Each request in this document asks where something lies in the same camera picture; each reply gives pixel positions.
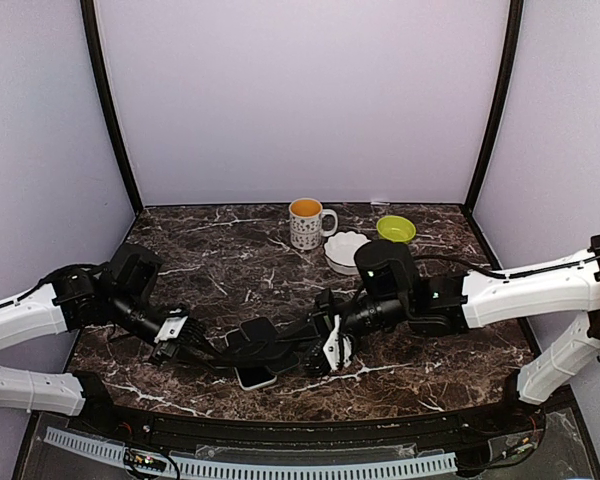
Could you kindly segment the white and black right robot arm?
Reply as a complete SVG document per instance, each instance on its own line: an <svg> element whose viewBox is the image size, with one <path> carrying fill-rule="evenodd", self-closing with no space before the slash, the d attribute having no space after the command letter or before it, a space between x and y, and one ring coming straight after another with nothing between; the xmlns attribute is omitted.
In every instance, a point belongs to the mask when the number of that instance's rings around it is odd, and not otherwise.
<svg viewBox="0 0 600 480"><path fill-rule="evenodd" d="M508 377L508 397L490 413L491 426L501 434L527 420L529 405L544 403L589 362L600 362L600 234L570 256L517 269L472 266L459 275L423 277L416 260L405 244L365 243L354 254L362 280L354 297L338 303L323 291L307 319L282 332L277 344L308 344L306 369L322 376L349 364L355 341L402 322L417 335L441 337L514 318L574 312L571 325L546 351Z"/></svg>

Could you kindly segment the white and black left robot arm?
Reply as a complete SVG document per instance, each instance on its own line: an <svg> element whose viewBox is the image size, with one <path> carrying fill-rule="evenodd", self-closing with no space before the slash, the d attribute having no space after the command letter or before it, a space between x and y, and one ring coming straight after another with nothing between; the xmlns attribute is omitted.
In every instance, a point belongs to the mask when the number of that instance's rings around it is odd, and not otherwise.
<svg viewBox="0 0 600 480"><path fill-rule="evenodd" d="M253 353L219 350L184 304L154 306L150 296L162 259L123 244L100 265L72 264L40 279L29 290L0 301L0 351L38 337L112 323L151 348L151 362L200 363L219 372L253 366ZM81 415L100 436L121 427L120 412L93 372L44 374L0 366L0 408Z"/></svg>

